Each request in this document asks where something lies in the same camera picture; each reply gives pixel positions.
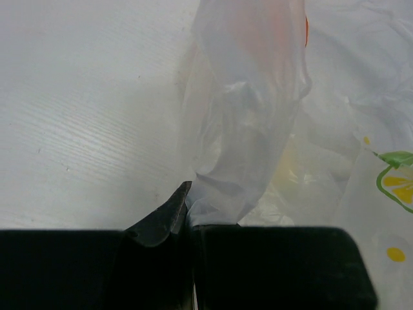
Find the plastic bag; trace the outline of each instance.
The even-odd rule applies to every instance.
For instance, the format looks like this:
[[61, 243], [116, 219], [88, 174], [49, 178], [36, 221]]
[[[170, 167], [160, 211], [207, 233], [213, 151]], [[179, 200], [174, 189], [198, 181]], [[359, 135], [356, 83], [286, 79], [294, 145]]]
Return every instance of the plastic bag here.
[[342, 227], [380, 308], [413, 309], [413, 3], [320, 0], [306, 12], [312, 90], [276, 185], [240, 223]]
[[413, 178], [397, 167], [363, 150], [332, 224], [357, 241], [381, 308], [413, 309]]
[[237, 223], [265, 192], [309, 90], [303, 0], [203, 0], [183, 104], [192, 225]]

